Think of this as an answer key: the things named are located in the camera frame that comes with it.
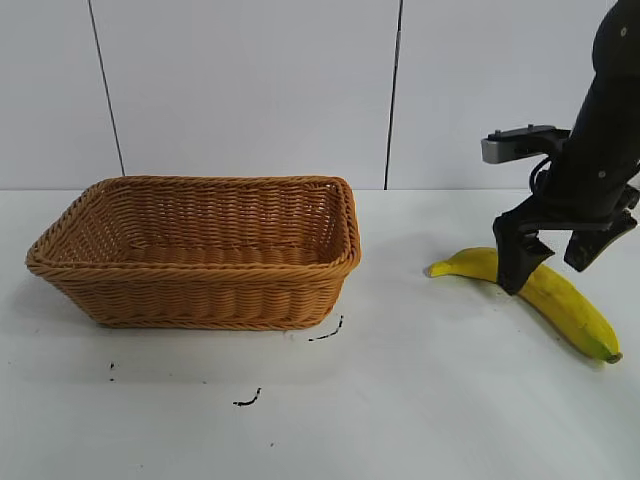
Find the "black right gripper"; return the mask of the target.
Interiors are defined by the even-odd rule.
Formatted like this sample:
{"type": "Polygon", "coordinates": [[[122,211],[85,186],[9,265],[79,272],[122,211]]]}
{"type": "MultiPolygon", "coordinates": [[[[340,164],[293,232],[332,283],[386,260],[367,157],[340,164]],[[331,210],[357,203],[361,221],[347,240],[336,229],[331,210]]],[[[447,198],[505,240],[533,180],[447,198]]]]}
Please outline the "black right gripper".
{"type": "Polygon", "coordinates": [[[629,180],[639,171],[639,136],[622,132],[504,130],[492,134],[494,164],[542,155],[529,177],[530,196],[494,222],[498,285],[519,293],[554,251],[538,230],[574,230],[564,262],[588,268],[638,222],[621,207],[629,180]]]}

